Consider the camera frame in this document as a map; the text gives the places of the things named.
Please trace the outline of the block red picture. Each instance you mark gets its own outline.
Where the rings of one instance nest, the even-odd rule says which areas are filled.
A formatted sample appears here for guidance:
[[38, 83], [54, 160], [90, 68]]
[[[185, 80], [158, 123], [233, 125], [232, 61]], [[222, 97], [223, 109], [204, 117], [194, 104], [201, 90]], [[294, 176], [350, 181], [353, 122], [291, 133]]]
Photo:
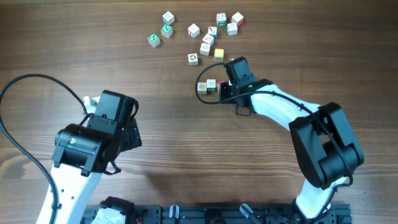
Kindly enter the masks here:
[[197, 92], [199, 95], [207, 94], [207, 84], [206, 82], [198, 82], [197, 83]]

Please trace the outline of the red U block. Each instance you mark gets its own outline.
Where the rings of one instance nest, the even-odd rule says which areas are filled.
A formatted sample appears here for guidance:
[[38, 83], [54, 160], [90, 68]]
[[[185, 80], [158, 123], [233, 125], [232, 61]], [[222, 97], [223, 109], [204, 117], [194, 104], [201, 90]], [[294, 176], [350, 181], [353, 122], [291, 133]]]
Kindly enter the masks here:
[[220, 82], [218, 82], [218, 83], [216, 84], [216, 90], [217, 90], [218, 93], [219, 93], [220, 90], [221, 90], [221, 84], [222, 84], [223, 82], [224, 82], [224, 81], [220, 81]]

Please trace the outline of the block green V side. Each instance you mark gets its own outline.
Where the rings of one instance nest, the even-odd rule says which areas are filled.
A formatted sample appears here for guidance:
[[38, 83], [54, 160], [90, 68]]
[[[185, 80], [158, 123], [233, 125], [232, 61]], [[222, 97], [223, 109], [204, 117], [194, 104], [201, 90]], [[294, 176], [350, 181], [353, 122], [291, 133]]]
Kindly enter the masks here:
[[216, 91], [216, 80], [215, 79], [207, 79], [206, 80], [207, 91]]

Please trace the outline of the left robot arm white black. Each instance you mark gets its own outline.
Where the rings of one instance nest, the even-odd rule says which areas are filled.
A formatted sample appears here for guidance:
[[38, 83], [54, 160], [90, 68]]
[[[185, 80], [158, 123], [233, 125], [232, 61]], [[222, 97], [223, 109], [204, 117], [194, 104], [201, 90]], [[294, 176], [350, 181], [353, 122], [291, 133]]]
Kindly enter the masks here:
[[88, 200], [103, 175], [110, 175], [120, 153], [142, 145], [136, 123], [138, 101], [105, 90], [98, 97], [84, 97], [88, 114], [81, 124], [69, 124], [55, 137], [53, 166], [55, 182], [48, 189], [38, 223], [80, 223]]

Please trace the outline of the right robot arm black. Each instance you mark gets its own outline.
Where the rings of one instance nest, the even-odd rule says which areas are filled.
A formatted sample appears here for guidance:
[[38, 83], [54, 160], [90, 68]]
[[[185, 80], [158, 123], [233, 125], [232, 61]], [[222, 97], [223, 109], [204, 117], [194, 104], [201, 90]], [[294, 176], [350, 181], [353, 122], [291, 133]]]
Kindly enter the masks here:
[[307, 223], [326, 214], [339, 188], [353, 183], [353, 172], [364, 155], [340, 105], [318, 105], [283, 92], [267, 79], [257, 80], [244, 57], [223, 65], [228, 86], [221, 91], [224, 103], [248, 108], [287, 129], [305, 177], [295, 204]]

